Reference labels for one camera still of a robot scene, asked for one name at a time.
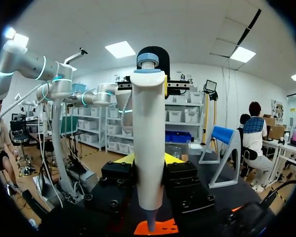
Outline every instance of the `blue crate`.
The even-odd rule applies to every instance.
[[[171,142],[171,141],[172,141],[172,132],[166,131],[166,142]]]
[[[191,141],[192,136],[189,132],[172,132],[172,142],[187,143]]]

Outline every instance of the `man sitting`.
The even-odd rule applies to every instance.
[[[237,130],[239,131],[240,134],[240,141],[241,141],[241,147],[242,147],[242,140],[243,140],[243,127],[245,125],[245,123],[250,119],[250,115],[248,114],[242,114],[240,117],[240,126],[237,128]],[[232,156],[232,160],[233,160],[233,168],[236,170],[236,158],[237,158],[237,151],[233,150],[231,153]]]
[[[267,181],[272,168],[272,162],[263,155],[262,152],[262,137],[267,136],[266,122],[260,118],[261,106],[258,102],[252,102],[249,106],[251,118],[243,127],[243,146],[249,148],[257,153],[255,160],[248,160],[245,162],[252,168],[257,169],[256,176],[251,183],[252,188],[259,194],[264,191],[262,185]]]

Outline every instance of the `cardboard box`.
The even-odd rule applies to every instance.
[[[268,138],[280,140],[281,137],[284,137],[285,127],[281,125],[273,125],[270,127],[270,133]]]
[[[266,125],[268,125],[268,126],[275,125],[275,118],[265,118],[265,117],[263,117],[263,119],[265,120]]]

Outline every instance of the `black table surface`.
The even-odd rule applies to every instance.
[[[214,159],[216,156],[215,153],[206,154],[204,160]],[[213,178],[216,170],[218,169],[219,164],[198,164],[200,156],[190,156],[189,160],[197,167],[198,172],[197,176],[201,181],[204,188],[208,190],[210,194],[215,196],[215,208],[216,210],[222,210],[224,208],[235,209],[244,205],[247,202],[260,202],[261,198],[258,194],[251,188],[251,186],[244,181],[241,177],[238,179],[238,184],[231,185],[227,187],[209,189],[208,184]],[[229,165],[225,165],[222,169],[220,176],[217,179],[217,182],[232,180],[234,176],[234,170]],[[273,212],[269,209],[269,213],[265,221],[269,221],[274,217]],[[166,192],[163,192],[163,203],[160,207],[156,221],[167,221],[172,219],[172,210],[170,202],[166,196]],[[137,225],[145,221],[145,213],[140,208],[138,203],[137,189],[134,188],[131,200],[127,212],[124,217],[124,233],[133,233]]]

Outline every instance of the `ceiling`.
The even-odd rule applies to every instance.
[[[248,63],[229,60],[235,44],[261,9],[240,44],[256,52]],[[28,48],[63,62],[83,47],[88,55],[72,62],[74,77],[131,66],[136,56],[116,59],[105,46],[128,41],[136,53],[165,48],[172,63],[226,67],[296,87],[296,45],[288,28],[264,0],[36,0],[13,25],[30,38]]]

